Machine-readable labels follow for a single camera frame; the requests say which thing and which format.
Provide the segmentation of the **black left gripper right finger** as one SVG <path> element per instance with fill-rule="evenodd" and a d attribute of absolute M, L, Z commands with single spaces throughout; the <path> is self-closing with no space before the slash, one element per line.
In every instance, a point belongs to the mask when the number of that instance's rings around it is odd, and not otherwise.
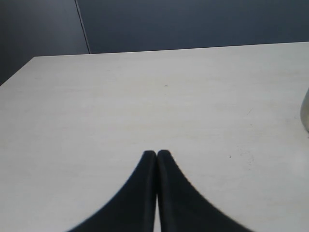
<path fill-rule="evenodd" d="M 157 154 L 158 205 L 163 232 L 245 232 L 187 180 L 168 150 Z"/>

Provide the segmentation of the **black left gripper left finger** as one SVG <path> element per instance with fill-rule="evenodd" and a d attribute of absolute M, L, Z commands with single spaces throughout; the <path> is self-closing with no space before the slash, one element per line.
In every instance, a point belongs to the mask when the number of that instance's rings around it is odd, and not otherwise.
<path fill-rule="evenodd" d="M 72 232 L 152 232 L 156 208 L 157 156 L 144 151 L 122 188 Z"/>

